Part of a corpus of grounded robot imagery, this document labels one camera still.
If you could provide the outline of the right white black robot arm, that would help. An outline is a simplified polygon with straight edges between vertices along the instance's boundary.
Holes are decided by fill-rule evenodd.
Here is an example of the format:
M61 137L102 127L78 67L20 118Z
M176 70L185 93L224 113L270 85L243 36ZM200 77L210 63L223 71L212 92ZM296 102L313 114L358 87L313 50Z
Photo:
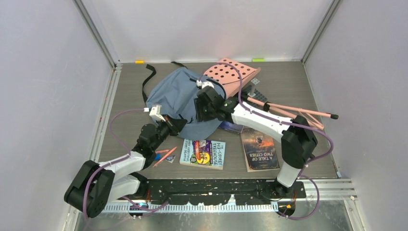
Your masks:
M298 115L294 119L267 113L240 102L238 97L225 99L210 86L200 87L194 99L199 122L218 119L253 128L281 143L283 165L272 187L278 197L288 197L306 162L313 158L318 144L308 121Z

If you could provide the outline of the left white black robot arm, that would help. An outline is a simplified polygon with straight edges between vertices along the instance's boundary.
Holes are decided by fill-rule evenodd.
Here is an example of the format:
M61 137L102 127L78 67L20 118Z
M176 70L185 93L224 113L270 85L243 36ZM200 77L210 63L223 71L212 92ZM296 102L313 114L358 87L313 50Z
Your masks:
M168 136L179 135L187 124L183 118L163 118L157 125L144 125L136 145L126 155L101 163L86 161L66 190L64 201L94 218L113 200L127 195L144 198L148 183L139 171L153 163L156 149Z

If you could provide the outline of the dark blue bokeh book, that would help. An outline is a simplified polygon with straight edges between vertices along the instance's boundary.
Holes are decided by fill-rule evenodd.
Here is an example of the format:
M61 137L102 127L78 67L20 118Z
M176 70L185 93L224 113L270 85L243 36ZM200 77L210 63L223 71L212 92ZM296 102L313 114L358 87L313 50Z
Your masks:
M239 124L233 124L233 123L228 122L228 121L223 121L218 126L218 128L223 129L223 130L227 130L227 131L231 131L231 132L241 133L244 126L239 125Z

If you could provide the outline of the Storey Treehouse colourful book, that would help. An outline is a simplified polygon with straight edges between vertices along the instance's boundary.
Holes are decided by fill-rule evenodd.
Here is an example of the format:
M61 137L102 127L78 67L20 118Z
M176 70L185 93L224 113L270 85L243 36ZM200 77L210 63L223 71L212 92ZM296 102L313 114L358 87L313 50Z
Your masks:
M211 140L183 142L179 163L181 165L223 170L226 143Z

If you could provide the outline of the Tale of Two Cities book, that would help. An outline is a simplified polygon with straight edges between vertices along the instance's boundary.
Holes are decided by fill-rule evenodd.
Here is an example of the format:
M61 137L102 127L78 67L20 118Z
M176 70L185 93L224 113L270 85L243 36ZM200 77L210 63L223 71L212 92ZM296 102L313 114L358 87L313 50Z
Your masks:
M244 128L241 132L247 172L279 169L274 140L253 128Z

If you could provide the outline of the blue fabric backpack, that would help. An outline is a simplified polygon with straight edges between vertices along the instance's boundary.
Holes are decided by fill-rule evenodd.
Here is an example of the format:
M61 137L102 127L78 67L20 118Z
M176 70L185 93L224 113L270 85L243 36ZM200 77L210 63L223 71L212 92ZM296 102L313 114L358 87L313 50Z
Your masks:
M142 83L142 97L148 108L159 104L162 112L171 118L186 119L187 124L179 133L179 137L189 140L205 140L213 134L222 123L218 119L199 122L196 119L194 99L197 98L199 89L196 81L204 81L201 74L189 70L185 65L173 62L179 68L161 82L159 82L149 94L144 90L145 85L156 75L156 69L152 65L146 65L151 74Z

